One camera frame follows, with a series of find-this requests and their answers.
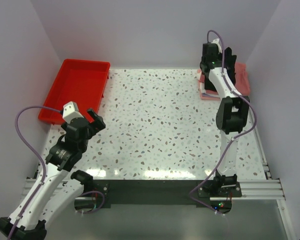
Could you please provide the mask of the black t shirt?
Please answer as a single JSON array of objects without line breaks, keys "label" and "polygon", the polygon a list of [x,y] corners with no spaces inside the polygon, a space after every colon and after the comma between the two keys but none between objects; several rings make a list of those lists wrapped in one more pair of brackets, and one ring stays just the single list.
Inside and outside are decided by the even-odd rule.
[{"label": "black t shirt", "polygon": [[202,74],[205,76],[205,89],[216,91],[222,98],[231,95],[235,90],[235,85],[232,84],[224,65]]}]

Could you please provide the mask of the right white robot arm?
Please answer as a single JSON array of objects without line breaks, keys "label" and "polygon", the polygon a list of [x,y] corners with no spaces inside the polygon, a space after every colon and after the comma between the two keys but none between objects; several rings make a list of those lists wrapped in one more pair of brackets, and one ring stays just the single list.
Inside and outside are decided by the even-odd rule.
[{"label": "right white robot arm", "polygon": [[222,50],[216,42],[202,46],[201,75],[204,77],[204,89],[217,92],[220,98],[215,121],[221,136],[221,162],[214,178],[208,180],[203,189],[220,197],[236,188],[237,135],[242,133],[248,118],[249,98],[235,87],[236,58],[231,48]]}]

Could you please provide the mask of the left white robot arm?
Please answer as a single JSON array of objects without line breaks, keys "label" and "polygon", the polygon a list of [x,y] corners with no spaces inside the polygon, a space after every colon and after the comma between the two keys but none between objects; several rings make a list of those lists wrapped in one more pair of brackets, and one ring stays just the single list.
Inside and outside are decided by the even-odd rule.
[{"label": "left white robot arm", "polygon": [[88,141],[106,127],[103,118],[90,108],[87,113],[93,120],[88,121],[74,102],[64,105],[59,113],[65,134],[41,160],[43,169],[18,208],[9,217],[0,218],[0,232],[9,240],[43,240],[52,221],[75,198],[95,193],[93,177],[81,170],[72,173],[61,190],[57,187],[82,158]]}]

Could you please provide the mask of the pink folded t shirt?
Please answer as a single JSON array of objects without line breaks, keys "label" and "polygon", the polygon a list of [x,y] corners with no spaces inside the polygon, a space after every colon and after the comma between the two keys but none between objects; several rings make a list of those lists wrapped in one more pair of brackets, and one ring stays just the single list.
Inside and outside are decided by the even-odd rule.
[{"label": "pink folded t shirt", "polygon": [[246,64],[235,63],[235,87],[236,89],[245,96],[250,95],[250,84],[248,81],[248,74],[246,72]]}]

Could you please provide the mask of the lavender folded t shirt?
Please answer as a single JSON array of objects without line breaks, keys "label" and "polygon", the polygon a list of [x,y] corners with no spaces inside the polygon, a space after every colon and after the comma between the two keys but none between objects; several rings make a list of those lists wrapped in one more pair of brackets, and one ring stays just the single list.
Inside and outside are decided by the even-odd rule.
[{"label": "lavender folded t shirt", "polygon": [[203,98],[211,98],[211,99],[214,99],[214,98],[219,98],[219,96],[217,94],[210,94],[210,93],[202,93],[201,95]]}]

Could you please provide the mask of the red plastic tray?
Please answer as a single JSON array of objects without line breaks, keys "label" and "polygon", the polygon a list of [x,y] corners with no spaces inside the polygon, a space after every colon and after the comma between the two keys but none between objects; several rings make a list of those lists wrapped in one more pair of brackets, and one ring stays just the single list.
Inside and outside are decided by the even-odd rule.
[{"label": "red plastic tray", "polygon": [[44,106],[61,110],[68,102],[75,102],[80,113],[89,121],[87,110],[98,109],[108,80],[110,63],[66,59],[52,84]]}]

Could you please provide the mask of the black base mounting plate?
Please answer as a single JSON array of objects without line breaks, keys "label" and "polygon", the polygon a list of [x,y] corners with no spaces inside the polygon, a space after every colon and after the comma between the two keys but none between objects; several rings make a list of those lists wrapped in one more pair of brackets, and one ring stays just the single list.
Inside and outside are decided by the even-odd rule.
[{"label": "black base mounting plate", "polygon": [[228,213],[232,200],[242,197],[239,183],[221,185],[215,180],[93,180],[84,185],[84,200],[76,209],[112,205],[195,205]]}]

